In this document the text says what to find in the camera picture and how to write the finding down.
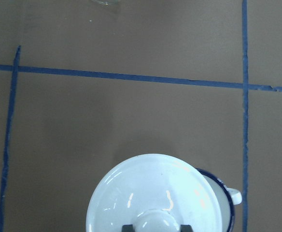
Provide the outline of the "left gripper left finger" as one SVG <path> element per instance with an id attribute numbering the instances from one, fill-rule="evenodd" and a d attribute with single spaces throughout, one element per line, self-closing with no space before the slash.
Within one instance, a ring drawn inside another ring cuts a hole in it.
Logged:
<path id="1" fill-rule="evenodd" d="M 134 227 L 132 224 L 123 225 L 121 228 L 121 232 L 134 232 Z"/>

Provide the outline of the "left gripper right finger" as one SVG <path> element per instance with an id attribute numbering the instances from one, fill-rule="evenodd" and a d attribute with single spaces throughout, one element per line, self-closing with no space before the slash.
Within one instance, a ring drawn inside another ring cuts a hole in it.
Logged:
<path id="1" fill-rule="evenodd" d="M 181 225 L 180 232 L 193 232 L 191 225 Z"/>

